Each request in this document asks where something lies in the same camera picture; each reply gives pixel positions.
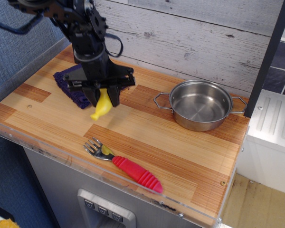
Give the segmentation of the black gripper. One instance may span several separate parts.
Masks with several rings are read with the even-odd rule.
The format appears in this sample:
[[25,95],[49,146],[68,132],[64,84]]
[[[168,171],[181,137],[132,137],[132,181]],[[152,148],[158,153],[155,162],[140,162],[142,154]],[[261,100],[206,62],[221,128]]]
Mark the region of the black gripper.
[[75,70],[63,75],[68,89],[71,92],[83,92],[96,107],[100,89],[107,88],[113,107],[117,107],[120,104],[119,89],[135,85],[133,69],[113,63],[104,49],[97,54],[81,54],[75,49],[73,52],[78,65]]

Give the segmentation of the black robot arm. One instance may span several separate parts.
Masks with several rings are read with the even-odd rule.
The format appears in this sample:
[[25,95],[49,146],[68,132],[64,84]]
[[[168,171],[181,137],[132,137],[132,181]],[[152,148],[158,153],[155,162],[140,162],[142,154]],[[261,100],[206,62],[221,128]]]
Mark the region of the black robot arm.
[[63,76],[70,91],[82,91],[96,106],[100,89],[106,89],[114,107],[120,103],[120,91],[135,85],[133,69],[113,63],[105,38],[108,26],[92,0],[10,0],[9,5],[34,20],[50,18],[71,42],[74,60],[80,66]]

